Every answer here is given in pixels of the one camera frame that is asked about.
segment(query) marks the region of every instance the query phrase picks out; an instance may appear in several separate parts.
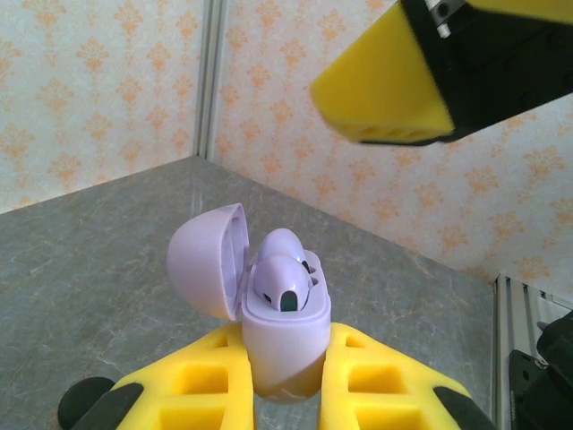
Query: black rubber part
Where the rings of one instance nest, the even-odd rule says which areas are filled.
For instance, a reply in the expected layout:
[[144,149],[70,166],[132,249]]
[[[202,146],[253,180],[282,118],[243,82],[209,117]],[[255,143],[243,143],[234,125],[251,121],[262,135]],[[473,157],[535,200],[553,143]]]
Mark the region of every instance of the black rubber part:
[[115,385],[111,379],[94,376],[75,383],[65,392],[57,408],[57,421],[63,430],[72,430],[88,410]]
[[495,430],[493,422],[469,397],[446,387],[433,391],[461,430]]
[[80,419],[73,430],[116,430],[143,392],[140,383],[108,391]]

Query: lavender earbud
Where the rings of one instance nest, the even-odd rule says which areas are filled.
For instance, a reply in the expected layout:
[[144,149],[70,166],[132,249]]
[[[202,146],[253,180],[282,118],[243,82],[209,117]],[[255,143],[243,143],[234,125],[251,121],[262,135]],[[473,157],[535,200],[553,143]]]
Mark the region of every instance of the lavender earbud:
[[303,265],[285,254],[266,257],[253,274],[255,293],[281,312],[302,310],[311,284],[311,277]]
[[261,262],[271,255],[288,255],[301,263],[307,272],[310,272],[303,245],[300,239],[288,228],[277,228],[263,239],[259,248],[257,262]]

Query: orange floral pattern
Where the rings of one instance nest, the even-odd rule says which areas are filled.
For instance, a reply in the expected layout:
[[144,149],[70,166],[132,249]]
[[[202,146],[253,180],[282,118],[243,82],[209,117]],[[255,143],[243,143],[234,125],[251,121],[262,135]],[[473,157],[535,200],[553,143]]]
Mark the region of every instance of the orange floral pattern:
[[471,276],[573,300],[572,96],[422,148],[352,144],[321,120],[310,83],[392,3],[227,2],[213,159]]
[[543,261],[542,257],[523,257],[515,260],[519,272],[519,277],[522,280],[538,280],[541,277],[548,277],[550,275],[549,267]]
[[202,2],[76,3],[0,2],[0,212],[192,151]]

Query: gray tabletop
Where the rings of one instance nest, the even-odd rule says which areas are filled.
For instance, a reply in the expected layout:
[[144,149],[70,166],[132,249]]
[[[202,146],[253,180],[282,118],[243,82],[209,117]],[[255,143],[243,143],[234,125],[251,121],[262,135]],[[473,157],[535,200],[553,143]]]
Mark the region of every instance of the gray tabletop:
[[[491,290],[201,159],[184,159],[0,216],[0,428],[56,429],[65,390],[119,379],[224,322],[168,285],[167,244],[190,217],[241,202],[252,246],[291,228],[321,258],[332,319],[463,383],[490,412]],[[257,400],[260,430],[313,429],[318,396]]]

